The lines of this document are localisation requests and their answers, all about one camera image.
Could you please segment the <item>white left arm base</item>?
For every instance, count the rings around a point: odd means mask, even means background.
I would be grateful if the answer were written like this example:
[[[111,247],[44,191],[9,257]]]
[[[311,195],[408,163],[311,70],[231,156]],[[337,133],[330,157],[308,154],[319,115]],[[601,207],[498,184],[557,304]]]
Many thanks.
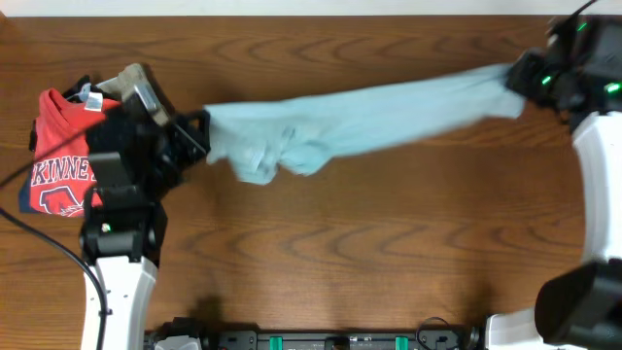
[[[209,340],[204,325],[188,317],[175,317],[154,332],[146,332],[144,350],[207,350]]]

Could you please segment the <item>light blue t-shirt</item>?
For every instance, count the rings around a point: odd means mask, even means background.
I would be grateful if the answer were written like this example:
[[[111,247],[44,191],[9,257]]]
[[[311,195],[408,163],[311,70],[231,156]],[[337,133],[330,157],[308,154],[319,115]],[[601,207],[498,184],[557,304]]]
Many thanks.
[[[504,85],[506,64],[421,81],[280,101],[210,104],[210,164],[266,185],[281,168],[317,173],[357,156],[454,131],[488,117],[518,118],[525,100]]]

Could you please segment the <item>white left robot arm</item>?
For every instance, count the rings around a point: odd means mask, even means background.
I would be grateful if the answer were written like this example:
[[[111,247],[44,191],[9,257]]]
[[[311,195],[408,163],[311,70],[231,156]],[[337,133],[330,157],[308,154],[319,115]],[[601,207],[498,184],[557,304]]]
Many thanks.
[[[86,132],[95,183],[80,232],[85,274],[84,349],[140,349],[167,226],[162,199],[210,151],[210,116],[158,124],[121,109]]]

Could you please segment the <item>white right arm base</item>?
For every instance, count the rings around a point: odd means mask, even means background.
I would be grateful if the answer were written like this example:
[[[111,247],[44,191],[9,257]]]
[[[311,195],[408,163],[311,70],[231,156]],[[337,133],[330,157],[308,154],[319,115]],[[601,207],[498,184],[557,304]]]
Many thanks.
[[[545,343],[536,330],[533,308],[488,317],[480,340],[485,350],[584,350]]]

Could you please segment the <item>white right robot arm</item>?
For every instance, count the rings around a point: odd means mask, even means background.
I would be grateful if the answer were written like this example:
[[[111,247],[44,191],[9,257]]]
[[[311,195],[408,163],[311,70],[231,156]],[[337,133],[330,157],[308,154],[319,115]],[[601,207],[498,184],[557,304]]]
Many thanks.
[[[621,20],[574,13],[544,49],[524,52],[505,85],[568,115],[585,209],[581,263],[538,292],[533,323],[550,349],[621,346]]]

